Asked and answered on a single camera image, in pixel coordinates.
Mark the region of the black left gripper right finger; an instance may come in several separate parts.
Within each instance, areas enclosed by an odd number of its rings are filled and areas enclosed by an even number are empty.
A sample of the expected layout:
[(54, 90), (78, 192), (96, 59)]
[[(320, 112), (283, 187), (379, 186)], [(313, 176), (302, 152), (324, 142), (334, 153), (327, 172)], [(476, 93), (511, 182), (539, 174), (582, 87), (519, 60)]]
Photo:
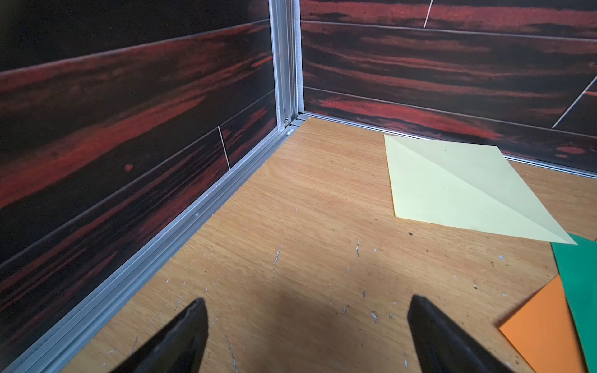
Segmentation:
[(423, 372), (511, 371), (426, 297), (412, 297), (407, 321)]

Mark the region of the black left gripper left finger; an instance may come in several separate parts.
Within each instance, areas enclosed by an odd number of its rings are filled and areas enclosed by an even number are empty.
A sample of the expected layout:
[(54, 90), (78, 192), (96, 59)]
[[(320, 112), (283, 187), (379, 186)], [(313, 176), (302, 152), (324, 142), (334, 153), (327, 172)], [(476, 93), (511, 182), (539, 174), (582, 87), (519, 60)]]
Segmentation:
[(197, 298), (114, 372), (198, 372), (208, 341), (208, 310)]

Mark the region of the green paper sheet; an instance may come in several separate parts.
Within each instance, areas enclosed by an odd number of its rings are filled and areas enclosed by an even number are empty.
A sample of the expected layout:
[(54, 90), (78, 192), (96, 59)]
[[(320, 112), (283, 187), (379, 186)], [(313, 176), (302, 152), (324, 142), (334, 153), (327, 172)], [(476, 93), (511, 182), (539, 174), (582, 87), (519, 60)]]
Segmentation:
[(596, 242), (571, 234), (572, 244), (552, 244), (585, 363), (596, 371)]

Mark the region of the pale yellow paper sheet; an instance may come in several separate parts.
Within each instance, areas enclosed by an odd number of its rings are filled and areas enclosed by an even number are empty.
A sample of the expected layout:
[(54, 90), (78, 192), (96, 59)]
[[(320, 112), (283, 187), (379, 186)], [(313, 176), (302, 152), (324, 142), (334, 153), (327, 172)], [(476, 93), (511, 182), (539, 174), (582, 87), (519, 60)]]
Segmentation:
[(575, 241), (499, 148), (384, 137), (396, 217), (482, 233)]

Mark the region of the orange paper sheet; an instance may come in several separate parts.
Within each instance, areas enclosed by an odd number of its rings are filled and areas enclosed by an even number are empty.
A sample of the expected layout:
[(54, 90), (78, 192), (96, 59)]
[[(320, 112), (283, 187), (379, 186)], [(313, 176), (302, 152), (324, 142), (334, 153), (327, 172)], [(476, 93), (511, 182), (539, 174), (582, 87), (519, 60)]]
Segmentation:
[(535, 372), (585, 372), (560, 276), (499, 327)]

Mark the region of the aluminium corner post left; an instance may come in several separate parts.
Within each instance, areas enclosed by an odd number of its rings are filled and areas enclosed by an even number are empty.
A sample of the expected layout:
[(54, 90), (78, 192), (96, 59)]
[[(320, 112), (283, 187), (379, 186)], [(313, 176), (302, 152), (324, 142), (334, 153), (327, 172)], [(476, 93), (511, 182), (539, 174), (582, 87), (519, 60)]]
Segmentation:
[(297, 0), (270, 0), (278, 128), (297, 121), (304, 111), (300, 8)]

